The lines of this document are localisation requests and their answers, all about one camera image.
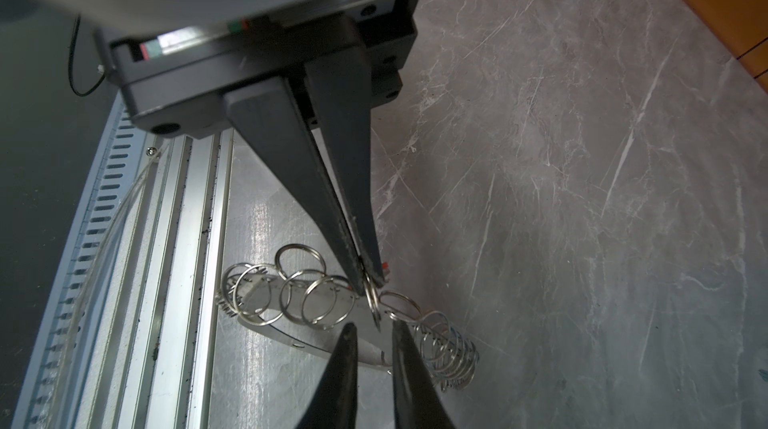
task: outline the metal spring coil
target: metal spring coil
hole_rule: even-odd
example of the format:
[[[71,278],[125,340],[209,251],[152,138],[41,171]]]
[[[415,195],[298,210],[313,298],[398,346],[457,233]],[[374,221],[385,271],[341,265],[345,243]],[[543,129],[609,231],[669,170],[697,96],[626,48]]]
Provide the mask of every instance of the metal spring coil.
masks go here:
[[[280,263],[280,256],[290,249],[299,249],[312,255],[314,259],[320,262],[322,269],[303,269],[294,272],[290,276],[287,275]],[[234,270],[238,268],[244,268],[245,270],[239,274],[233,274]],[[298,279],[303,275],[316,275],[318,279],[311,282]],[[279,282],[279,279],[283,281],[280,290],[277,291],[280,311],[272,318],[262,319],[261,315],[268,309],[272,298],[273,292],[270,283],[273,281]],[[238,295],[238,290],[243,281],[249,283],[266,282],[269,300],[259,309],[245,312],[241,308],[243,301]],[[462,336],[445,314],[440,311],[423,313],[418,304],[406,295],[395,291],[378,291],[367,275],[363,284],[376,327],[380,330],[382,313],[394,321],[406,322],[408,327],[411,328],[416,347],[424,360],[429,374],[443,391],[449,387],[464,388],[472,381],[475,375],[475,367],[480,360],[477,347],[469,339]],[[308,317],[305,314],[306,300],[313,291],[323,285],[331,285],[331,290],[334,293],[333,304],[325,313],[312,318]],[[303,289],[300,295],[300,315],[292,315],[287,310],[293,298],[293,289]],[[303,244],[288,244],[275,253],[274,264],[238,262],[227,268],[222,274],[220,287],[216,294],[216,301],[227,315],[242,318],[252,325],[271,325],[285,317],[295,324],[327,331],[341,324],[350,315],[359,297],[351,289],[350,281],[347,278],[341,275],[328,275],[326,273],[326,262],[318,251]],[[408,304],[416,312],[416,316],[407,315],[405,312],[382,302],[384,298],[398,299]],[[336,305],[344,299],[351,301],[350,307],[341,316],[336,317],[334,321],[330,323],[323,322],[333,312]]]

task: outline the wire coil stand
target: wire coil stand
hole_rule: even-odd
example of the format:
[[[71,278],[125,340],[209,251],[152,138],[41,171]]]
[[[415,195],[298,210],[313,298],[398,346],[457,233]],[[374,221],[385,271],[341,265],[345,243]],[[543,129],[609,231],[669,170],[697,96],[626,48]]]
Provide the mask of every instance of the wire coil stand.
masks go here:
[[[320,269],[302,269],[288,275],[280,259],[291,249],[311,255],[320,263]],[[480,359],[477,347],[462,336],[445,314],[423,311],[414,300],[399,292],[379,291],[367,276],[364,286],[362,299],[347,278],[327,273],[320,252],[307,245],[288,244],[276,252],[273,264],[238,262],[225,269],[216,299],[225,314],[241,319],[248,327],[272,325],[285,318],[318,331],[336,327],[366,305],[379,332],[382,327],[391,330],[392,321],[408,324],[429,374],[443,391],[449,387],[464,388],[472,381]],[[407,309],[398,309],[396,305]],[[267,318],[267,310],[276,314]]]

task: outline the slotted metal strip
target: slotted metal strip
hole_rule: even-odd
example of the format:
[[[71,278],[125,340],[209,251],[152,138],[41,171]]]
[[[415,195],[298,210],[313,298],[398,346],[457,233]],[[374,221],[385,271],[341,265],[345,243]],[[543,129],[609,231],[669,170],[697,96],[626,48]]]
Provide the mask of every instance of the slotted metal strip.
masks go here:
[[[118,96],[101,136],[96,157],[91,165],[84,191],[75,213],[72,227],[64,245],[62,260],[54,279],[40,331],[27,369],[17,404],[13,429],[39,427],[46,405],[50,402],[52,388],[59,374],[63,340],[72,323],[72,307],[82,289],[91,263],[103,242],[110,221],[115,216],[122,198],[137,174],[144,154],[146,134],[133,127],[128,120],[122,98]],[[103,295],[94,299],[91,310],[98,314]],[[86,324],[80,328],[79,357],[72,360],[73,374],[81,375],[74,380],[72,399],[82,387],[88,362],[88,348],[93,344],[97,318],[83,318]],[[74,413],[61,414],[62,422],[71,421]]]

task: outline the marble tabletop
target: marble tabletop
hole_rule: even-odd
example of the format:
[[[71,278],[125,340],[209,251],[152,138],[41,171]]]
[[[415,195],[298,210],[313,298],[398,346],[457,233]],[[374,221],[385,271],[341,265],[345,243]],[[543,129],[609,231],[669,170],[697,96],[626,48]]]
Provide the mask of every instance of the marble tabletop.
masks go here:
[[[768,427],[768,95],[682,0],[416,22],[373,212],[392,286],[481,351],[456,426]],[[270,177],[239,142],[225,263],[322,247]],[[219,326],[212,427],[293,427],[324,363]],[[390,384],[360,372],[359,427],[394,427]]]

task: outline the transparent tube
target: transparent tube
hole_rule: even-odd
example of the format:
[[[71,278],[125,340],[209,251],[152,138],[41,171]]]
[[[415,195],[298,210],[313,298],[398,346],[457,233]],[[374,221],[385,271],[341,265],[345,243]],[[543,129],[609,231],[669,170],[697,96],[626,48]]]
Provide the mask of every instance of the transparent tube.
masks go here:
[[[125,219],[128,217],[134,203],[136,203],[141,189],[146,185],[150,170],[158,165],[164,148],[165,146],[161,147],[149,159],[128,188],[128,192],[123,197],[123,200],[120,201],[114,217],[110,221],[107,230],[104,231],[104,238],[98,246],[91,268],[88,270],[85,281],[81,286],[80,294],[78,294],[73,303],[72,322],[63,341],[62,355],[58,362],[58,373],[55,376],[53,390],[38,416],[38,421],[42,422],[44,424],[43,427],[46,429],[53,429],[60,422],[58,414],[62,408],[64,397],[67,394],[72,378],[77,376],[72,373],[72,360],[75,354],[75,339],[80,331],[79,328],[82,327],[87,318],[100,316],[100,314],[93,314],[93,311],[89,311],[88,307],[94,303],[94,297],[100,292],[99,289],[103,287],[103,283],[109,280],[107,276],[113,268],[111,263],[114,261],[114,254],[120,240],[118,236],[124,227]]]

